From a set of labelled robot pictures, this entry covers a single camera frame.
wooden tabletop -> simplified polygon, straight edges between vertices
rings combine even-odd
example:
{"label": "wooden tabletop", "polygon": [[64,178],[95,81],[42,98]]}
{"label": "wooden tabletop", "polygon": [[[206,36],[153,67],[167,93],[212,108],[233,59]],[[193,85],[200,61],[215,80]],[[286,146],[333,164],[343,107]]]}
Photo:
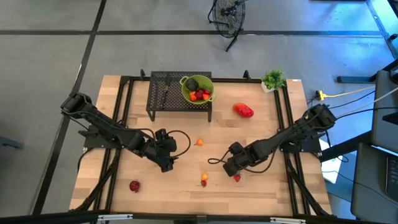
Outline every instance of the wooden tabletop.
{"label": "wooden tabletop", "polygon": [[[104,76],[96,106],[112,116],[118,93],[120,76]],[[180,129],[193,142],[204,141],[203,146],[192,145],[190,150],[175,161],[174,169],[161,173],[160,168],[146,158],[140,158],[123,149],[115,185],[112,212],[174,213],[212,215],[283,215],[291,216],[289,188],[283,155],[276,152],[271,168],[263,174],[241,172],[241,180],[228,177],[221,164],[207,163],[210,157],[220,158],[235,141],[243,146],[273,136],[279,125],[274,93],[264,94],[257,83],[214,83],[217,98],[213,102],[213,119],[207,122],[207,113],[157,112],[152,122],[146,112],[149,82],[134,82],[127,125],[130,128],[151,128],[157,131]],[[287,88],[294,120],[307,109],[300,80],[287,80]],[[280,92],[285,125],[288,124]],[[250,119],[240,118],[232,105],[243,102],[254,110]],[[177,152],[183,151],[188,141],[173,133]],[[82,160],[70,208],[79,206],[98,182],[104,149],[94,149]],[[301,153],[305,183],[317,202],[331,212],[319,160]],[[253,167],[262,170],[268,161]],[[209,176],[208,185],[200,184],[202,173]],[[138,180],[141,188],[131,192],[129,183]],[[108,185],[101,199],[104,208]],[[302,212],[300,191],[296,186],[299,211]]]}

fan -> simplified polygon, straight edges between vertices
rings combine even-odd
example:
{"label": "fan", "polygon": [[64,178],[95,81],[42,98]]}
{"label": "fan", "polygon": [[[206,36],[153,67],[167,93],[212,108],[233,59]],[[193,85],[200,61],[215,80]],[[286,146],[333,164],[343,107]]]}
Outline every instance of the fan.
{"label": "fan", "polygon": [[243,31],[245,4],[247,0],[213,0],[207,19],[214,23],[217,31],[226,38],[233,38],[225,51],[228,51],[236,42],[238,35]]}

concrete floor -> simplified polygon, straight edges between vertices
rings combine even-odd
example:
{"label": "concrete floor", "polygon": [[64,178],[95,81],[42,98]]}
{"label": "concrete floor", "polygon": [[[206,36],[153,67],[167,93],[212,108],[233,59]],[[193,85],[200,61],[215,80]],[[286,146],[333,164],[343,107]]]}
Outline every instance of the concrete floor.
{"label": "concrete floor", "polygon": [[[373,2],[375,8],[389,7],[385,0]],[[99,5],[100,0],[3,0],[0,30],[91,30]],[[250,0],[246,5],[246,30],[378,30],[365,2]],[[113,0],[99,29],[214,30],[206,21],[210,7],[211,0]],[[393,19],[383,20],[389,30],[396,27]],[[0,217],[29,212],[60,122],[59,106],[73,86],[87,40],[87,35],[0,35],[0,136],[25,144],[20,150],[1,147]],[[214,77],[241,77],[247,69],[254,78],[280,68],[287,78],[302,79],[311,98],[315,90],[333,95],[362,88],[366,85],[335,79],[370,76],[393,61],[381,37],[242,36],[227,53],[229,41],[218,35],[97,36],[80,91],[95,101],[103,75],[138,75],[141,68],[147,73],[208,70]],[[340,105],[367,92],[325,103]],[[372,98],[333,112],[345,113]],[[345,118],[329,133],[332,144],[338,144],[370,128],[371,113],[363,113]],[[68,210],[83,145],[78,130],[73,123],[68,129],[44,213]],[[330,202],[335,215],[354,218],[348,202],[333,195]]]}

green colander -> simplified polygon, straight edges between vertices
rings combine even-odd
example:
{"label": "green colander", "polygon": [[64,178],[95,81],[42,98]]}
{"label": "green colander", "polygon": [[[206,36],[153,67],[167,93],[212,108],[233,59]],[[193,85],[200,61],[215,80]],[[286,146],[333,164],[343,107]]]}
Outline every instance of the green colander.
{"label": "green colander", "polygon": [[[211,95],[209,97],[208,100],[196,100],[195,102],[192,102],[190,100],[190,96],[189,96],[189,89],[187,89],[187,87],[185,86],[187,83],[187,80],[193,78],[194,80],[196,80],[199,84],[199,88],[204,88],[206,90],[210,90],[211,91]],[[193,104],[196,105],[200,105],[200,104],[204,104],[207,101],[213,101],[216,98],[216,95],[214,94],[214,86],[213,86],[213,82],[211,82],[211,80],[209,78],[207,78],[206,76],[203,75],[192,75],[191,77],[182,77],[180,79],[180,84],[181,84],[181,92],[182,95],[184,96],[184,98]]]}

